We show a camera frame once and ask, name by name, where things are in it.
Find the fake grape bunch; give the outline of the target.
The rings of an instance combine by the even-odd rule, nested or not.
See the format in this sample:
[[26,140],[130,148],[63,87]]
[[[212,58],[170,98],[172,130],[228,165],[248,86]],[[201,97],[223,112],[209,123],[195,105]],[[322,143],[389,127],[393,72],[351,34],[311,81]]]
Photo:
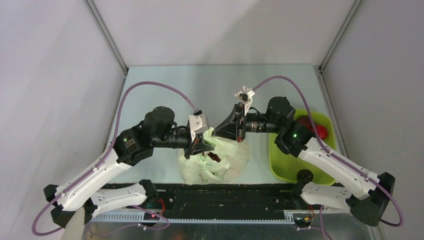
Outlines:
[[220,158],[217,154],[215,154],[215,153],[213,153],[213,152],[209,152],[209,153],[207,154],[207,156],[208,156],[209,158],[211,158],[211,160],[213,160],[213,161],[215,161],[215,162],[217,162],[217,163],[220,163],[220,162],[221,162],[221,158]]

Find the pale green plastic bag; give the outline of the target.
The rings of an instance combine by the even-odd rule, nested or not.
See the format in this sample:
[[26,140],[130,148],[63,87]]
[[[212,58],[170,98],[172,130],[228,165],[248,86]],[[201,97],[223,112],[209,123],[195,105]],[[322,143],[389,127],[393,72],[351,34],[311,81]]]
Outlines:
[[186,185],[207,185],[227,183],[236,179],[251,159],[246,141],[237,142],[223,137],[212,136],[214,128],[203,133],[203,138],[214,147],[213,151],[184,157],[178,151],[178,167]]

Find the red fake fruit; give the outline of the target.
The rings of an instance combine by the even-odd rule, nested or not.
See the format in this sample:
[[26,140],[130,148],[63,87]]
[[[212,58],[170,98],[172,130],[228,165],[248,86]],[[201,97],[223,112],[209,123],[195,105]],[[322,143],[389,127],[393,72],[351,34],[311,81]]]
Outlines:
[[316,125],[315,127],[316,127],[316,132],[318,136],[320,137],[320,139],[325,140],[329,134],[328,129],[325,126],[320,124]]

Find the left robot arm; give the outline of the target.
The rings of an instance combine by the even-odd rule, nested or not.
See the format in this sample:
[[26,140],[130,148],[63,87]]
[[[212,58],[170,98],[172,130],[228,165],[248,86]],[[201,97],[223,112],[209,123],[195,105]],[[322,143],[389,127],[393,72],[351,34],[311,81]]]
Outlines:
[[112,178],[153,156],[155,148],[182,149],[185,158],[210,152],[214,147],[203,139],[209,127],[202,111],[189,116],[186,126],[178,126],[175,113],[159,106],[147,113],[139,124],[118,135],[98,160],[84,173],[64,185],[44,188],[47,201],[54,208],[52,221],[65,228],[79,209],[84,210],[84,224],[94,217],[127,206],[153,208],[159,201],[151,180],[142,179],[128,187],[104,190]]

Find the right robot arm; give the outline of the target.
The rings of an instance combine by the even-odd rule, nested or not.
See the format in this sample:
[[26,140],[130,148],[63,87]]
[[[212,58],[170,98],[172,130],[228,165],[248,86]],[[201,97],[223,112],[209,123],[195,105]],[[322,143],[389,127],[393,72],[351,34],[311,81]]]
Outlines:
[[342,185],[318,185],[306,177],[290,196],[295,208],[324,205],[350,212],[368,226],[378,226],[390,202],[395,177],[388,172],[377,174],[339,156],[310,129],[295,121],[295,112],[287,98],[281,96],[269,100],[265,113],[250,113],[239,102],[212,135],[241,143],[246,133],[276,134],[274,143],[282,153],[318,167]]

